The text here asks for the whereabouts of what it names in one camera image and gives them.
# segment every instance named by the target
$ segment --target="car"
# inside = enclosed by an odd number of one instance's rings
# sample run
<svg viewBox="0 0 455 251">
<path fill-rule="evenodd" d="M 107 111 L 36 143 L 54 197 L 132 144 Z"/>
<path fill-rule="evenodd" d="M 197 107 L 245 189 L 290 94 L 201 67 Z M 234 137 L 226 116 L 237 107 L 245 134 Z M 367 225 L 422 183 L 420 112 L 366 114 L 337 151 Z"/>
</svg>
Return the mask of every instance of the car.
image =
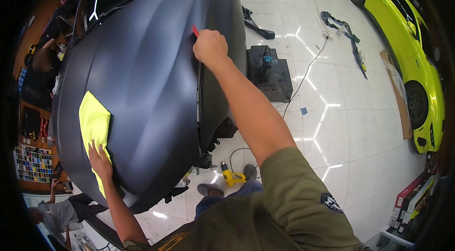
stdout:
<svg viewBox="0 0 455 251">
<path fill-rule="evenodd" d="M 217 139 L 235 133 L 219 83 L 192 52 L 192 25 L 223 34 L 246 74 L 240 0 L 80 0 L 52 122 L 64 170 L 94 201 L 107 206 L 79 124 L 87 91 L 111 113 L 106 148 L 133 213 L 175 195 L 192 166 L 208 168 Z"/>
<path fill-rule="evenodd" d="M 419 153 L 437 152 L 445 120 L 444 94 L 424 19 L 409 0 L 351 0 L 365 8 L 392 50 L 406 97 L 414 144 Z"/>
</svg>

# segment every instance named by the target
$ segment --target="yellow-green sports car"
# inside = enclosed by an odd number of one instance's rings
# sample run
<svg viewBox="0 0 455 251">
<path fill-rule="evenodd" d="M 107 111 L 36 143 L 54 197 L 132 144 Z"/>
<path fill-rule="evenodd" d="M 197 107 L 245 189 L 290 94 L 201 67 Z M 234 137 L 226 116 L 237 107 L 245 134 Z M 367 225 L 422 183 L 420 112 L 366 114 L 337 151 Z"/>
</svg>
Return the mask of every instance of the yellow-green sports car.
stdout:
<svg viewBox="0 0 455 251">
<path fill-rule="evenodd" d="M 414 143 L 419 153 L 436 152 L 444 130 L 444 96 L 424 20 L 409 0 L 351 0 L 364 7 L 387 38 L 405 84 Z"/>
</svg>

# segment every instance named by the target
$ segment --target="red box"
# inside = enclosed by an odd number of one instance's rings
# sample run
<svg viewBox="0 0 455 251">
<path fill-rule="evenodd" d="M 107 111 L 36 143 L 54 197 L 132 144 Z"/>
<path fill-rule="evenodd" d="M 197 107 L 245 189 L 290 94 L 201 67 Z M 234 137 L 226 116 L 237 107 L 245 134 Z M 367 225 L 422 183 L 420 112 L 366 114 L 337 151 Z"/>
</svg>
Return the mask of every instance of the red box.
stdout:
<svg viewBox="0 0 455 251">
<path fill-rule="evenodd" d="M 424 179 L 424 173 L 421 173 L 411 184 L 409 184 L 401 193 L 397 195 L 395 201 L 395 207 L 401 208 L 403 206 L 403 200 L 405 197 Z"/>
</svg>

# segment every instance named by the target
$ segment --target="jeans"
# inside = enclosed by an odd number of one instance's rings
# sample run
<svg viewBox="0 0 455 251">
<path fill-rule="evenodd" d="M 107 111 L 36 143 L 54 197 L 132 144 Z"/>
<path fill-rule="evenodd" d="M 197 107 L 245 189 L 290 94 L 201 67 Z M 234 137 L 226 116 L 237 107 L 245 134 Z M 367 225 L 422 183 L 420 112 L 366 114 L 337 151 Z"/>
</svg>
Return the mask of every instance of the jeans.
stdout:
<svg viewBox="0 0 455 251">
<path fill-rule="evenodd" d="M 91 197 L 87 196 L 86 194 L 78 194 L 68 198 L 71 205 L 73 206 L 74 210 L 76 211 L 77 218 L 79 222 L 88 219 L 89 217 L 95 216 L 100 212 L 104 212 L 107 210 L 106 207 L 97 204 L 97 205 L 90 205 L 93 200 Z"/>
<path fill-rule="evenodd" d="M 244 196 L 254 192 L 262 192 L 262 184 L 256 180 L 248 180 L 237 192 L 230 194 L 229 197 Z M 221 198 L 215 195 L 208 195 L 204 197 L 199 204 L 196 206 L 196 217 L 195 220 L 207 209 L 214 204 L 223 201 L 225 198 Z"/>
</svg>

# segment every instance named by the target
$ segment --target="yellow heat gun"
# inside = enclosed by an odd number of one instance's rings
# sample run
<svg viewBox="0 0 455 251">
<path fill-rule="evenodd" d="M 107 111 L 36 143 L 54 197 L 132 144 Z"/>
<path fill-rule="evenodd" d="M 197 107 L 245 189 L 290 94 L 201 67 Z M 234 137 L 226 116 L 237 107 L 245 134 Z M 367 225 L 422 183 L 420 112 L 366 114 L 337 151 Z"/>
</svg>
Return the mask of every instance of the yellow heat gun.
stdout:
<svg viewBox="0 0 455 251">
<path fill-rule="evenodd" d="M 221 170 L 228 187 L 234 186 L 235 183 L 245 183 L 247 181 L 243 173 L 232 173 L 224 161 L 221 162 Z"/>
</svg>

